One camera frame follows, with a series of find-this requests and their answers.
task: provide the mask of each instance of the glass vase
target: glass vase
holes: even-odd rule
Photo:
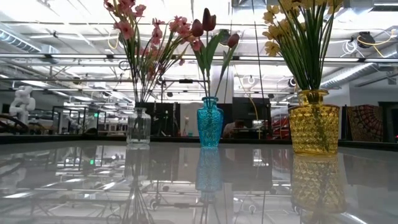
[[[217,108],[217,97],[203,97],[198,109],[198,132],[203,147],[217,147],[223,129],[223,110]]]
[[[298,93],[300,106],[289,109],[290,131],[296,154],[337,154],[340,108],[324,105],[325,90],[304,90]]]
[[[145,108],[135,108],[127,121],[127,144],[134,149],[137,144],[150,143],[150,116],[145,113]]]

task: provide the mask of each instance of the textured yellow vase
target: textured yellow vase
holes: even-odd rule
[[[298,93],[300,106],[289,109],[290,131],[296,154],[324,156],[337,154],[338,106],[324,105],[325,90]]]
[[[343,213],[346,201],[337,156],[294,155],[292,196],[294,204],[306,211]]]

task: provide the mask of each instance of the person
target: person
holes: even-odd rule
[[[223,131],[223,138],[232,138],[235,128],[245,128],[243,120],[235,120],[225,126]]]

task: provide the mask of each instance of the yellow cable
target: yellow cable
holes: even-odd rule
[[[385,56],[380,52],[380,50],[379,49],[377,49],[377,47],[376,46],[373,46],[374,47],[374,49],[379,53],[379,55],[381,56],[381,57],[384,57],[385,58]]]
[[[116,49],[118,47],[118,44],[119,44],[119,37],[116,38],[116,45],[114,47],[111,45],[111,42],[110,42],[110,40],[108,38],[108,45],[109,45],[110,48]]]
[[[259,120],[259,116],[258,116],[258,114],[257,114],[257,108],[256,108],[256,105],[254,104],[254,102],[253,102],[253,100],[251,99],[251,97],[249,96],[249,94],[246,92],[246,90],[244,89],[244,87],[243,87],[243,84],[242,84],[242,81],[241,81],[241,79],[239,78],[239,76],[238,76],[238,80],[239,80],[239,82],[241,83],[241,86],[242,86],[242,89],[243,89],[243,91],[244,91],[244,94],[246,94],[248,97],[249,97],[249,99],[250,99],[250,102],[253,104],[253,106],[254,106],[254,111],[256,112],[256,119],[257,120]],[[261,132],[260,132],[260,126],[259,126],[259,139],[261,139]]]
[[[395,30],[391,30],[391,35],[390,35],[390,38],[388,38],[388,40],[386,40],[386,41],[384,41],[384,42],[381,42],[381,43],[377,43],[377,44],[372,44],[372,43],[363,42],[362,40],[359,39],[361,36],[358,36],[358,37],[356,38],[356,40],[357,40],[358,42],[362,43],[362,44],[366,44],[366,45],[370,45],[370,46],[382,45],[382,44],[385,44],[385,43],[389,42],[389,41],[392,39],[392,36],[394,35],[394,31],[395,31]]]

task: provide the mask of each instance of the glossy table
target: glossy table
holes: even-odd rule
[[[109,141],[0,149],[0,224],[398,223],[396,152]]]

